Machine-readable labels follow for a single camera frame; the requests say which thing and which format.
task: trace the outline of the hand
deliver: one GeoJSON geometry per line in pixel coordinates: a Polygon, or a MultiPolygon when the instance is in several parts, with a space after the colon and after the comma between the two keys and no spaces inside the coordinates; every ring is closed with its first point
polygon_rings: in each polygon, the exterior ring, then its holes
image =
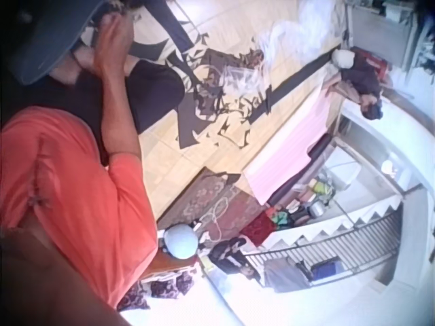
{"type": "Polygon", "coordinates": [[[133,42],[133,18],[130,14],[107,14],[101,20],[95,47],[94,66],[97,74],[124,76],[124,63],[133,42]]]}

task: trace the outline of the rug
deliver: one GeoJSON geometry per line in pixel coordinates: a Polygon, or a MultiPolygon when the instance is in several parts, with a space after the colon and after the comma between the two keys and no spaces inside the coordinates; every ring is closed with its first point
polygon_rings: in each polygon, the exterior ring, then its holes
{"type": "Polygon", "coordinates": [[[212,241],[207,241],[206,247],[213,247],[214,241],[238,236],[266,209],[234,185],[239,177],[239,174],[213,173],[203,168],[157,221],[157,228],[164,230],[176,223],[191,223],[202,218],[197,234],[209,232],[212,241]]]}

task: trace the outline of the black strip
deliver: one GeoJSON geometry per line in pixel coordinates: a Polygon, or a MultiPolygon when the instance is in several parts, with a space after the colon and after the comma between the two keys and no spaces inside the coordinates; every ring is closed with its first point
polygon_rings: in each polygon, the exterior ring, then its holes
{"type": "Polygon", "coordinates": [[[194,47],[192,40],[164,0],[143,0],[143,5],[169,34],[181,53],[194,47]]]}
{"type": "Polygon", "coordinates": [[[151,61],[157,61],[163,52],[164,46],[168,43],[169,39],[165,39],[160,43],[156,44],[142,44],[133,42],[128,54],[131,56],[136,56],[140,59],[148,59],[151,61]]]}
{"type": "Polygon", "coordinates": [[[330,60],[331,53],[337,48],[339,48],[339,46],[333,48],[325,54],[322,54],[319,58],[311,61],[297,73],[291,75],[285,81],[283,81],[275,90],[270,92],[270,96],[267,96],[265,101],[262,101],[260,105],[258,105],[258,107],[252,111],[252,114],[248,117],[247,121],[250,124],[253,124],[259,117],[263,115],[263,113],[267,113],[268,107],[271,108],[274,104],[278,103],[292,90],[301,85],[304,80],[322,68],[330,60]]]}

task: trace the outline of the pink sheet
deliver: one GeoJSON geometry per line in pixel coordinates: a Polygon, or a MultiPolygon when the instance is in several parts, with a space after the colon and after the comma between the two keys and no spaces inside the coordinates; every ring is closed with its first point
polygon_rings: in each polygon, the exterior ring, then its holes
{"type": "Polygon", "coordinates": [[[261,205],[310,162],[308,149],[326,132],[330,97],[325,94],[314,90],[244,170],[261,205]]]}

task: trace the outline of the white plastic sheet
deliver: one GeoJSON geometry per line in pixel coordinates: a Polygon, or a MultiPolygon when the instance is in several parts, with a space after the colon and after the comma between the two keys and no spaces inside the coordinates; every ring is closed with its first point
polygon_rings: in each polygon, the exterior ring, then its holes
{"type": "Polygon", "coordinates": [[[264,52],[264,61],[270,67],[276,57],[279,43],[286,53],[302,64],[316,59],[328,34],[333,31],[332,13],[335,0],[302,0],[298,21],[276,22],[271,31],[256,37],[257,47],[264,52]]]}

